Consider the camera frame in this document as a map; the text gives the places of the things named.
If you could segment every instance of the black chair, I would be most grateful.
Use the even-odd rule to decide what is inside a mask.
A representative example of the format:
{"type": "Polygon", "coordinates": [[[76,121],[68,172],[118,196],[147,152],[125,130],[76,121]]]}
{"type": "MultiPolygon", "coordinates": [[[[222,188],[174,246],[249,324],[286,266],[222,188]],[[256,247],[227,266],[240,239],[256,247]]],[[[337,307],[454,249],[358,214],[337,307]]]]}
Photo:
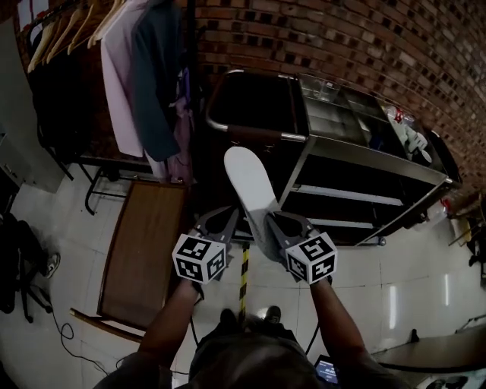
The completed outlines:
{"type": "Polygon", "coordinates": [[[0,309],[4,313],[11,313],[15,308],[15,292],[20,290],[24,316],[29,323],[33,322],[33,318],[29,315],[27,295],[47,313],[51,313],[46,292],[37,287],[47,304],[33,291],[31,284],[37,273],[46,274],[49,256],[41,248],[29,225],[23,220],[17,221],[11,213],[3,216],[0,225],[0,250],[3,267],[0,272],[0,309]]]}

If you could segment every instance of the black pants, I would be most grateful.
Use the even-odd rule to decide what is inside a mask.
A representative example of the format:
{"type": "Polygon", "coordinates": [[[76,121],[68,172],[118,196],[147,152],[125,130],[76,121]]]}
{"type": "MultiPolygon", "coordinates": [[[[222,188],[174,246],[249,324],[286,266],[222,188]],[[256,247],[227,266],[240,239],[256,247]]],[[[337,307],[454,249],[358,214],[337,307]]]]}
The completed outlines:
{"type": "MultiPolygon", "coordinates": [[[[250,332],[267,335],[268,337],[281,337],[283,339],[292,340],[297,343],[294,333],[291,330],[286,330],[281,323],[273,324],[260,318],[250,317],[247,319],[245,324],[245,327],[248,328],[250,332]]],[[[197,348],[199,349],[208,340],[214,339],[216,337],[242,334],[243,332],[244,329],[236,321],[234,323],[220,322],[214,330],[209,332],[208,335],[200,340],[199,346],[197,348]]]]}

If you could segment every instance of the wooden hanger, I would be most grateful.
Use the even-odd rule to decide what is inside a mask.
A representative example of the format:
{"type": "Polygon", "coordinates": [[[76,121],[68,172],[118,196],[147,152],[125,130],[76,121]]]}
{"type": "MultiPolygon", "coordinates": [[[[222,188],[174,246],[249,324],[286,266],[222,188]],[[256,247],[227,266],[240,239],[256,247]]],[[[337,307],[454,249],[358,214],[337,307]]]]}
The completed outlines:
{"type": "Polygon", "coordinates": [[[90,34],[89,36],[86,36],[84,39],[81,39],[81,34],[86,33],[86,31],[89,30],[89,27],[92,27],[93,25],[98,26],[103,21],[105,16],[106,16],[106,11],[101,6],[99,0],[92,0],[90,3],[90,10],[88,11],[88,15],[86,16],[86,19],[84,19],[83,24],[81,25],[80,29],[76,32],[76,35],[71,41],[71,44],[68,46],[68,55],[70,55],[74,49],[76,49],[85,40],[88,40],[91,36],[90,34]]]}
{"type": "Polygon", "coordinates": [[[104,27],[109,26],[110,23],[113,22],[113,19],[115,18],[117,14],[117,10],[125,3],[125,0],[115,0],[113,3],[112,9],[109,10],[109,13],[105,16],[103,21],[99,24],[99,26],[96,28],[95,32],[91,36],[90,40],[88,40],[88,49],[91,49],[94,45],[96,45],[96,41],[100,40],[102,36],[99,36],[100,33],[102,32],[102,29],[104,27]]]}
{"type": "Polygon", "coordinates": [[[57,27],[58,21],[53,21],[43,29],[43,37],[41,38],[40,43],[37,46],[36,52],[33,54],[32,59],[30,60],[30,64],[27,67],[27,73],[33,71],[36,66],[42,61],[43,54],[48,46],[50,46],[49,44],[52,42],[52,38],[57,31],[57,27]]]}
{"type": "Polygon", "coordinates": [[[43,65],[46,64],[47,57],[49,56],[49,53],[51,52],[52,47],[54,47],[55,43],[58,41],[61,34],[64,32],[68,23],[69,23],[69,19],[65,16],[61,16],[61,18],[58,21],[58,28],[57,28],[57,30],[54,34],[54,37],[51,39],[51,43],[47,47],[47,50],[44,52],[43,59],[42,59],[43,65]]]}
{"type": "Polygon", "coordinates": [[[52,47],[49,55],[47,56],[48,64],[51,62],[54,56],[61,51],[60,48],[61,48],[62,41],[68,35],[69,31],[71,31],[71,29],[76,24],[76,22],[81,18],[82,14],[83,14],[82,7],[76,8],[76,10],[74,10],[73,14],[71,15],[71,18],[69,19],[68,26],[66,27],[62,35],[59,37],[58,41],[55,43],[54,47],[52,47]]]}

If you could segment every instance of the phone screen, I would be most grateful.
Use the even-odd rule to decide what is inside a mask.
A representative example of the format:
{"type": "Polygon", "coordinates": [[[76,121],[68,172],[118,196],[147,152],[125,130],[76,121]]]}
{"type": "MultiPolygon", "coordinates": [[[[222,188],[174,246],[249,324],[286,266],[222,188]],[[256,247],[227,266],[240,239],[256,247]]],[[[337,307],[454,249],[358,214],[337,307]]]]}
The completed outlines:
{"type": "Polygon", "coordinates": [[[316,370],[322,379],[331,384],[337,384],[336,372],[334,371],[334,365],[332,363],[319,361],[316,370]]]}

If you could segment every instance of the forearm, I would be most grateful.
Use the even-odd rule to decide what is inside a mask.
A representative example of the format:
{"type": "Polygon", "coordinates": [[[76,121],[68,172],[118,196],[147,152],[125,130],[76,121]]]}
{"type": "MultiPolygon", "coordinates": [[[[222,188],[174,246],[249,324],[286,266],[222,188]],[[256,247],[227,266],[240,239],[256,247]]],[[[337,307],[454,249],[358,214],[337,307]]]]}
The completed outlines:
{"type": "Polygon", "coordinates": [[[197,292],[191,281],[182,280],[153,319],[138,350],[153,354],[161,366],[170,368],[184,340],[196,300],[197,292]]]}
{"type": "Polygon", "coordinates": [[[337,362],[352,362],[356,356],[365,353],[358,327],[327,280],[312,284],[311,293],[320,334],[330,357],[337,362]]]}

